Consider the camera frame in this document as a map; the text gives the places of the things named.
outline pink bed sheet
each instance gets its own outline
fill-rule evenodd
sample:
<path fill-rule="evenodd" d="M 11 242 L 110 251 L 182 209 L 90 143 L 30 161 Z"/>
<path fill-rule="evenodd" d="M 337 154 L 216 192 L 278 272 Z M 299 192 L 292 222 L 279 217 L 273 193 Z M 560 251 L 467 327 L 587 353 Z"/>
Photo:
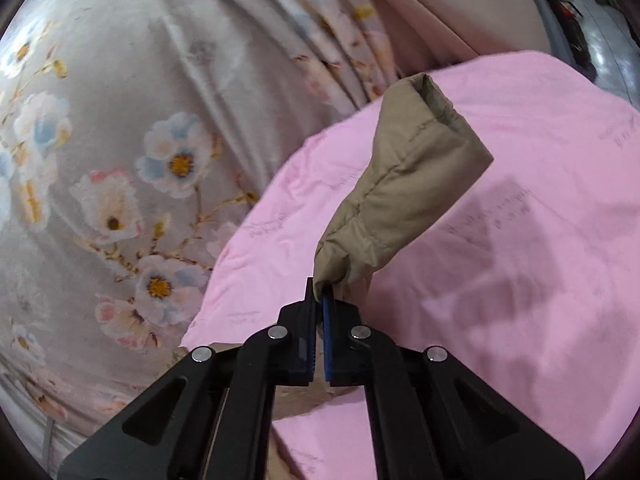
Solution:
<path fill-rule="evenodd" d="M 433 73 L 495 163 L 372 280 L 366 322 L 441 344 L 588 474 L 640 405 L 640 114 L 552 57 Z M 183 344 L 242 342 L 303 297 L 380 103 L 310 138 L 228 243 Z M 364 395 L 275 423 L 308 480 L 376 477 Z"/>

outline pink cloth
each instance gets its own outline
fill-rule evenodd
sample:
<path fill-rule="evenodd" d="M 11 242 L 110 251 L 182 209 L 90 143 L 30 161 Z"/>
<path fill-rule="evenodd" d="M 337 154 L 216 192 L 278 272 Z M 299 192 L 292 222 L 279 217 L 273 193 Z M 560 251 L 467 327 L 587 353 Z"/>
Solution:
<path fill-rule="evenodd" d="M 375 274 L 363 317 L 409 348 L 445 346 L 590 474 L 640 404 L 640 114 L 533 52 L 433 77 L 495 163 Z M 290 158 L 218 259 L 183 344 L 241 342 L 303 297 L 379 110 Z M 275 425 L 308 480 L 376 477 L 362 392 Z"/>

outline olive green fabric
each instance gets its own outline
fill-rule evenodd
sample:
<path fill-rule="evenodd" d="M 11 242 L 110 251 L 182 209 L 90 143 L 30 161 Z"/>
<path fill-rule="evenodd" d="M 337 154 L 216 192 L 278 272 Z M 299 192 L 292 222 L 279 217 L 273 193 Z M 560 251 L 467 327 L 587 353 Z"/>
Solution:
<path fill-rule="evenodd" d="M 428 75 L 392 85 L 370 163 L 318 243 L 316 297 L 327 283 L 353 287 L 370 278 L 451 208 L 492 160 Z"/>

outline pink fabric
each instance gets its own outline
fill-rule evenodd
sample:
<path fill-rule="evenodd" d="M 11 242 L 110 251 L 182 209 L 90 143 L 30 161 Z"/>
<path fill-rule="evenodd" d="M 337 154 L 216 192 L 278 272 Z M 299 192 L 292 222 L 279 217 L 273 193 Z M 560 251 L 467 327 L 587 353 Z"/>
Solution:
<path fill-rule="evenodd" d="M 363 317 L 409 348 L 445 346 L 590 474 L 640 404 L 640 114 L 544 54 L 433 76 L 495 163 L 376 273 Z M 290 158 L 218 259 L 186 346 L 241 342 L 303 297 L 379 110 Z M 362 392 L 276 428 L 308 480 L 376 477 Z"/>

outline floor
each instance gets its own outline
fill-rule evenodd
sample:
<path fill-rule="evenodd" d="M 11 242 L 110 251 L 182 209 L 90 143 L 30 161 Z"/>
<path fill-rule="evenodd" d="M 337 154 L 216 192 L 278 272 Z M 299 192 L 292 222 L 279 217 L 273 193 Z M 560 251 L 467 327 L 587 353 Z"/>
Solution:
<path fill-rule="evenodd" d="M 625 17 L 595 0 L 574 4 L 584 15 L 578 19 L 598 74 L 596 85 L 640 110 L 640 47 L 631 39 Z"/>

